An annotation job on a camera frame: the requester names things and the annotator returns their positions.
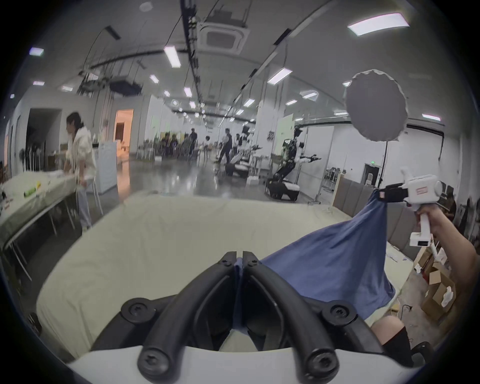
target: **mattress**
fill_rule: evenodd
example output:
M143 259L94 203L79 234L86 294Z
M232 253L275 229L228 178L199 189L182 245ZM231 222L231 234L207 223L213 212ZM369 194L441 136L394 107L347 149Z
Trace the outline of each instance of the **mattress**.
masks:
M314 230L348 219L323 205L139 192L61 258L39 293L37 315L44 332L78 358L126 300L177 294L228 251L251 251L263 259ZM398 262L385 260L397 293L412 269L412 261L398 253ZM387 308L375 311L367 323Z
M28 197L24 192L36 187L40 188ZM7 200L13 199L7 209L0 215L0 247L17 232L23 225L42 210L54 202L75 192L76 180L74 175L63 175L63 172L23 172L2 185Z

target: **floor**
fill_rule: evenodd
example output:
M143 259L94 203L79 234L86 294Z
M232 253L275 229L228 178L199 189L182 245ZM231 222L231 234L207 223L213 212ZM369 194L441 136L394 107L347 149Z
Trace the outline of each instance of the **floor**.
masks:
M225 174L215 175L214 164L211 161L200 163L164 159L161 163L123 159L117 164L117 188L100 195L104 214L114 209L131 194L141 190L156 190L172 195L201 195L235 199L253 199L268 201L270 198L264 193L264 185L248 186L240 178L226 177ZM331 194L322 193L321 203L329 204ZM300 195L297 204L305 204L311 200L308 196ZM101 218L92 195L89 195L90 212L95 223ZM42 218L28 233L20 239L19 245L28 260L28 271L33 282L21 277L23 294L20 304L23 312L29 314L35 311L35 303L43 282L48 277L58 260L65 254L70 246L81 236L80 225L77 221L73 230L65 214L60 211L54 214L57 226L57 236L48 218ZM429 341L437 346L442 340L436 324L433 324L420 309L420 303L428 284L413 272L407 280L399 296L400 308L403 304L412 306L409 311L404 307L402 321L407 327L411 345L421 341Z

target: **ceiling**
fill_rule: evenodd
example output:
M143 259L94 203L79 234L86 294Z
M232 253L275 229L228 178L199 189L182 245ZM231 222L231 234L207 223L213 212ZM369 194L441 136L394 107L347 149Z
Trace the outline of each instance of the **ceiling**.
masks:
M197 18L203 20L216 0L197 0ZM14 106L34 80L45 81L55 88L63 84L78 87L82 68L89 68L113 57L161 49L167 42L172 28L180 17L178 0L153 0L150 12L141 12L142 1L133 0L84 0L72 6L60 17L34 46L45 50L42 57L27 57L18 82L13 86ZM198 74L200 92L205 109L226 113L232 106L240 88L252 71L274 50L273 43L286 28L293 29L311 12L327 3L327 0L252 0L246 21L250 29L248 39L239 56L199 52ZM242 19L250 0L220 0L218 9L232 12L232 18ZM347 26L372 16L401 12L409 28L389 29L356 36ZM111 25L121 39L114 40L107 32L99 32ZM185 49L185 38L180 21L173 30L169 44ZM125 75L143 85L142 93L164 97L168 90L179 107L190 108L184 86L194 91L191 72L187 75L188 56L180 54L181 68L171 68L163 54L139 56L119 60L96 69L97 74ZM344 109L342 83L354 74L372 68L387 72L395 78L408 98L409 118L425 120L428 113L442 118L443 125L435 128L457 136L470 129L473 108L468 96L467 84L435 33L421 19L407 1L391 0L340 0L315 19L295 38L288 39L288 48L282 44L271 65L285 66L293 70L288 78L287 99L298 102L287 106L285 114L305 121L333 116ZM159 79L154 84L149 76ZM255 99L249 108L243 108L242 117L256 116L256 108L262 90L267 85L265 74L260 74L249 84L242 99ZM319 92L316 101L304 100L299 92L314 89ZM209 119L218 124L218 119ZM434 124L427 121L423 124Z

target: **air conditioning unit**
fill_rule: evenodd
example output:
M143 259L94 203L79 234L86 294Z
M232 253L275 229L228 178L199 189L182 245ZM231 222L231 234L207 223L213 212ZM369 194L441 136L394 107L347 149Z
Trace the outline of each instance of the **air conditioning unit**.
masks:
M215 11L214 15L197 26L197 48L202 51L239 55L250 33L242 20L231 18L232 13Z

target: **blue cloth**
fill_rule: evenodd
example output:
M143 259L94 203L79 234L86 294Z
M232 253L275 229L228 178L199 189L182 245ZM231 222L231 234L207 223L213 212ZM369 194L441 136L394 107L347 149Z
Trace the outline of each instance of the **blue cloth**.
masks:
M351 220L312 232L262 263L302 296L346 300L366 319L395 295L384 271L387 204L378 194Z

